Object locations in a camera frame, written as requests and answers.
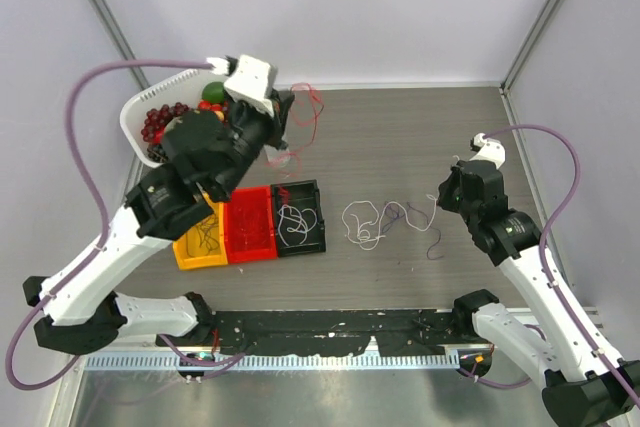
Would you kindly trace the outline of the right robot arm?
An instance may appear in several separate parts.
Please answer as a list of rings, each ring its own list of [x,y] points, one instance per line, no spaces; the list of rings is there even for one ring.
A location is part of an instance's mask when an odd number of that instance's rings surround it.
[[[504,180],[489,160],[459,161],[439,186],[438,206],[461,216],[474,244],[516,287],[538,322],[535,333],[486,289],[454,301],[457,338],[479,337],[503,351],[540,390],[558,426],[620,426],[639,395],[639,363],[623,358],[591,321],[550,253],[539,251],[540,231],[512,209]]]

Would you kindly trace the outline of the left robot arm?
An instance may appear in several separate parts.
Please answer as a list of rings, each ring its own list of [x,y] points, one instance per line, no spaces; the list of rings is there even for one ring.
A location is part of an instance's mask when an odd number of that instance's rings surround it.
[[[24,282],[29,305],[46,303],[34,325],[39,346],[78,356],[124,337],[154,335],[178,346],[200,346],[211,338],[215,317],[201,295],[146,299],[115,289],[148,258],[210,217],[213,203],[230,201],[264,146],[284,146],[295,95],[274,91],[269,99],[273,114],[229,99],[222,111],[191,109],[164,126],[165,162],[126,194],[106,232],[85,249],[90,262]]]

